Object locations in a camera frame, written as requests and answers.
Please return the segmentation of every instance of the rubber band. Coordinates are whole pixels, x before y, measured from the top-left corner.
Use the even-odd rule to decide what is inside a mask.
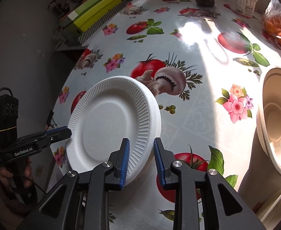
[[[11,129],[13,129],[13,128],[17,128],[17,127],[16,127],[16,126],[14,126],[14,127],[11,127],[11,128],[5,129],[5,130],[0,130],[0,132],[1,132],[1,131],[11,130]]]

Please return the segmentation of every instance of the purple flower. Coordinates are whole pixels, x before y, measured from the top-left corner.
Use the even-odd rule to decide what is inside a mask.
[[[253,99],[250,98],[248,95],[246,95],[245,98],[247,99],[247,100],[246,100],[246,109],[247,109],[247,110],[253,109],[253,104],[252,104]]]
[[[120,59],[118,59],[117,63],[118,63],[118,64],[122,64],[125,59],[126,59],[126,58],[121,57]]]

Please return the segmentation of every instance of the human hand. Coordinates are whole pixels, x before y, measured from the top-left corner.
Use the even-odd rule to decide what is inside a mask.
[[[32,160],[29,157],[27,157],[23,175],[32,180],[33,175],[32,175],[32,167],[30,165],[31,163],[32,163]],[[9,178],[12,178],[13,176],[14,175],[12,173],[10,173],[5,167],[3,167],[3,166],[0,167],[0,181],[3,185],[3,187],[10,192],[12,192],[12,188],[11,188],[11,184],[9,182]],[[29,180],[23,180],[23,186],[25,188],[29,188],[30,186],[32,186],[32,182]]]

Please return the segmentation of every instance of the bowl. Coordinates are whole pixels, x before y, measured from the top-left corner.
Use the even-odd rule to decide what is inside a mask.
[[[281,190],[269,197],[256,215],[266,230],[273,230],[281,221]]]
[[[268,67],[261,74],[260,87],[257,132],[264,152],[281,176],[281,67]]]
[[[252,18],[258,0],[229,0],[230,9],[246,17]]]

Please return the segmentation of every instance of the black and white striped pattern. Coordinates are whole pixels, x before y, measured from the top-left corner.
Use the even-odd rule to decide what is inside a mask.
[[[94,25],[87,29],[78,39],[81,45],[83,45],[90,36],[92,36],[100,27],[102,27],[107,21],[112,19],[125,5],[120,3],[116,7],[112,8],[104,16],[102,16]]]

